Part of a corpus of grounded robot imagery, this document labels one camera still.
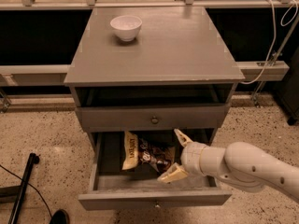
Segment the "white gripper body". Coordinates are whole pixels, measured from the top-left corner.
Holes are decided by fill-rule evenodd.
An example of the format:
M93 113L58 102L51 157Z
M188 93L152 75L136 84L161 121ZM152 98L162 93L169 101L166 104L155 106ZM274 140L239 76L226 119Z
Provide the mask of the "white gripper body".
M206 148L205 144L198 142L191 142L181 153L181 164L183 168L191 175L204 175L200 161L203 150Z

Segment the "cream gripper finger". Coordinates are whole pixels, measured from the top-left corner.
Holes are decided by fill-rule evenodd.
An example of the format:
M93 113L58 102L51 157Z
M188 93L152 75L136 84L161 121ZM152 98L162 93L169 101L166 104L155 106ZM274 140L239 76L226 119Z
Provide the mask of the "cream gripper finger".
M187 136L185 133L183 133L180 129L175 129L174 132L177 136L179 143L183 147L186 147L189 143L192 143L192 139L189 136Z
M188 175L189 173L183 168L183 166L175 162L166 172L161 174L157 180L163 183L171 183L186 178Z

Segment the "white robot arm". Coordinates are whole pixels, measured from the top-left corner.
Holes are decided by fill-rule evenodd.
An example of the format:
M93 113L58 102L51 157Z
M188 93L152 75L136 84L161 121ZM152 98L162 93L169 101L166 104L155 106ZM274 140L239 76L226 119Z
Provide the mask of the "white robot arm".
M193 141L179 129L174 132L183 146L181 164L172 164L158 177L159 182L208 175L246 192L259 192L268 186L299 203L298 167L246 142L234 142L227 148L210 147Z

